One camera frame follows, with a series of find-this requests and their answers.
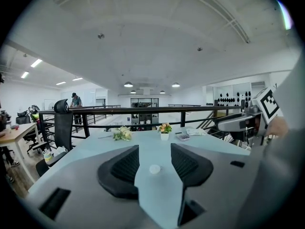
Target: white flowers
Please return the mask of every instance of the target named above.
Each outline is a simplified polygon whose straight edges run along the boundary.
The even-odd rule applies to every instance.
[[[117,128],[119,131],[118,133],[113,134],[113,138],[115,141],[117,140],[124,140],[124,141],[130,141],[132,138],[132,132],[130,130],[130,127],[121,126],[120,128]]]

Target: wooden desk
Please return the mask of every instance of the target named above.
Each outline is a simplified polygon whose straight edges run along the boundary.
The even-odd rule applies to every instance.
[[[12,149],[14,149],[14,151],[16,151],[16,154],[19,158],[19,161],[20,161],[22,167],[24,168],[25,172],[27,173],[27,175],[29,176],[31,181],[33,183],[35,183],[35,180],[33,179],[29,170],[26,168],[26,166],[24,164],[24,161],[23,161],[24,157],[22,155],[22,152],[21,152],[19,144],[18,144],[18,141],[20,139],[22,139],[27,133],[29,133],[33,129],[35,129],[36,137],[37,137],[38,143],[40,144],[41,140],[38,135],[38,129],[37,129],[36,123],[29,123],[29,124],[19,125],[18,130],[10,129],[10,128],[5,129],[4,132],[6,134],[4,136],[0,137],[0,147],[10,146],[10,147],[12,147]]]

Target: table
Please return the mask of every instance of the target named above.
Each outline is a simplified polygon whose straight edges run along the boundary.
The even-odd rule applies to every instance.
[[[14,149],[25,172],[29,176],[30,180],[33,183],[35,183],[35,180],[33,179],[29,170],[27,169],[27,167],[24,164],[24,161],[23,161],[24,157],[23,157],[23,154],[22,154],[19,144],[18,144],[18,141],[20,139],[22,139],[27,133],[29,133],[33,129],[35,129],[36,137],[38,139],[38,143],[40,144],[41,140],[39,138],[36,123],[29,123],[29,124],[19,125],[18,130],[10,129],[10,128],[5,129],[4,131],[6,132],[6,134],[4,136],[0,137],[0,147],[10,146],[10,147],[12,147],[12,149]]]
[[[94,133],[51,167],[29,189],[29,193],[30,195],[35,194],[40,185],[73,161],[123,147],[139,145],[140,167],[135,177],[135,186],[139,189],[140,206],[162,228],[173,229],[177,227],[183,184],[171,164],[171,143],[186,144],[224,153],[250,154],[247,150],[211,135],[192,136],[190,140],[182,142],[175,137],[174,133],[179,131],[185,133],[186,128],[175,128],[168,141],[162,141],[160,133],[157,131],[134,132],[130,142],[114,141],[112,136],[109,136],[112,135],[109,132]],[[163,168],[157,176],[149,173],[150,165],[154,164]]]

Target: hand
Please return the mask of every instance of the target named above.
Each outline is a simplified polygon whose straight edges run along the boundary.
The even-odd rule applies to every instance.
[[[276,116],[270,123],[266,131],[266,136],[276,135],[283,137],[288,132],[288,125],[283,117]]]

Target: chair backrest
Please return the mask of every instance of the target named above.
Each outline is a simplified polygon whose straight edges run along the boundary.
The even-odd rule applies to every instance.
[[[31,123],[30,117],[28,115],[22,116],[22,117],[16,117],[16,123],[17,124],[28,124]]]
[[[55,145],[72,150],[72,123],[73,113],[55,113]]]

